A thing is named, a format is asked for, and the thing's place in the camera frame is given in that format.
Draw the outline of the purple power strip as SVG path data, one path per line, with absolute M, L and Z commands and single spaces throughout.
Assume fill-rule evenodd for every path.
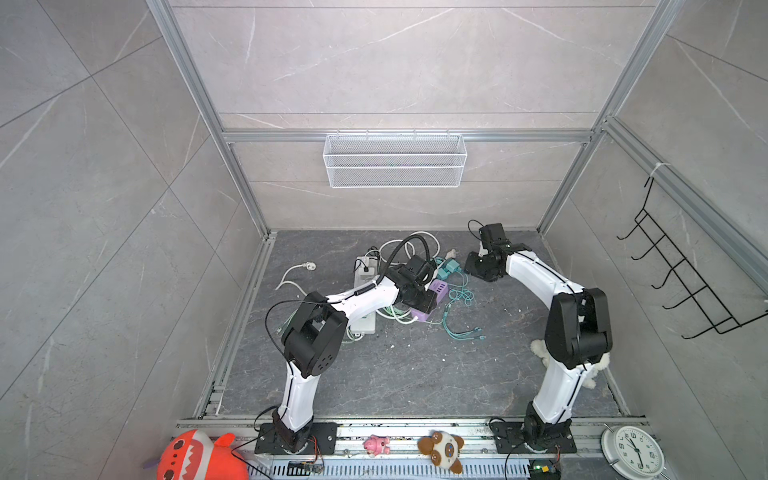
M 411 306 L 413 318 L 417 322 L 426 323 L 431 313 L 439 306 L 449 292 L 448 283 L 434 279 L 427 289 L 417 294 L 416 300 Z

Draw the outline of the teal charger plug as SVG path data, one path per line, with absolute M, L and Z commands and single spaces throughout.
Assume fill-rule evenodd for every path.
M 461 271 L 461 266 L 455 259 L 446 259 L 436 271 L 436 278 L 446 281 L 451 275 Z

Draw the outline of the white pastel power strip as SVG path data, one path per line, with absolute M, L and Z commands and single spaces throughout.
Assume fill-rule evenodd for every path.
M 375 279 L 378 272 L 378 259 L 374 256 L 358 256 L 355 261 L 354 287 L 360 287 Z M 353 341 L 360 340 L 363 336 L 373 335 L 376 332 L 376 311 L 372 311 L 357 320 L 348 328 L 348 336 Z

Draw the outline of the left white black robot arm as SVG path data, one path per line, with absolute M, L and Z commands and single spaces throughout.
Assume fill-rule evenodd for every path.
M 413 233 L 394 247 L 373 279 L 338 294 L 313 291 L 296 302 L 281 339 L 270 339 L 286 362 L 283 397 L 272 414 L 282 448 L 298 453 L 308 442 L 320 377 L 337 359 L 348 328 L 396 304 L 425 313 L 434 310 L 437 293 L 428 285 L 435 271 L 427 239 Z

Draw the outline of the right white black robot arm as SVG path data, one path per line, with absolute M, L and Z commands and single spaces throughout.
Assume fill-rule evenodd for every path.
M 482 224 L 476 238 L 480 250 L 468 254 L 468 274 L 486 282 L 511 277 L 548 308 L 543 339 L 548 365 L 521 427 L 523 444 L 544 452 L 570 434 L 577 396 L 612 349 L 607 296 L 562 276 L 527 245 L 511 242 L 500 223 Z

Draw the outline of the white plush dog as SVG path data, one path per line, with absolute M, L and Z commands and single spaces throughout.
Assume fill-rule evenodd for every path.
M 530 344 L 531 351 L 542 361 L 545 368 L 549 365 L 549 354 L 546 349 L 545 341 L 543 339 L 533 340 Z M 610 354 L 605 353 L 602 355 L 601 360 L 594 366 L 594 369 L 587 375 L 587 378 L 583 384 L 586 389 L 596 388 L 596 378 L 598 373 L 606 370 L 610 364 Z

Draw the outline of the small pink plush toy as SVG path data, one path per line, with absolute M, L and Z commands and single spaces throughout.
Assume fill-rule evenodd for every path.
M 363 447 L 366 453 L 373 457 L 391 453 L 390 438 L 387 436 L 371 435 L 363 442 Z

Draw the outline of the brown white plush toy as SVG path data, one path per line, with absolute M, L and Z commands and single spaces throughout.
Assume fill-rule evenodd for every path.
M 443 431 L 433 431 L 417 442 L 419 452 L 428 456 L 435 467 L 453 474 L 463 473 L 459 454 L 464 445 L 465 441 L 462 437 Z

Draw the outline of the white analog clock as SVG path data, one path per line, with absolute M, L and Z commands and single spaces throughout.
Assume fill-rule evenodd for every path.
M 645 430 L 631 425 L 609 427 L 600 438 L 609 466 L 624 479 L 656 479 L 665 469 L 664 453 Z

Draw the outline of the red monster plush toy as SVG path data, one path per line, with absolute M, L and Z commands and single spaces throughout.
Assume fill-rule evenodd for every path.
M 201 430 L 187 431 L 166 447 L 156 469 L 158 480 L 248 479 L 247 465 L 233 454 L 236 439 L 227 433 L 212 440 Z

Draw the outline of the black wall hook rack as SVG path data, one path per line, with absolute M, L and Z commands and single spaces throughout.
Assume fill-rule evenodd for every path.
M 739 320 L 699 272 L 691 259 L 676 244 L 659 221 L 652 216 L 648 206 L 654 183 L 655 180 L 651 177 L 645 181 L 643 202 L 632 219 L 632 226 L 626 234 L 618 235 L 616 239 L 625 242 L 638 234 L 646 241 L 647 248 L 640 254 L 632 254 L 630 259 L 638 262 L 649 255 L 654 255 L 662 261 L 665 267 L 665 276 L 660 282 L 651 285 L 653 290 L 663 290 L 671 279 L 682 288 L 683 292 L 675 303 L 662 306 L 664 311 L 671 312 L 683 305 L 693 304 L 703 317 L 705 324 L 702 328 L 691 334 L 681 334 L 681 338 L 694 340 L 710 332 L 722 336 L 766 319 L 767 309 L 764 309 L 763 313 L 748 320 Z

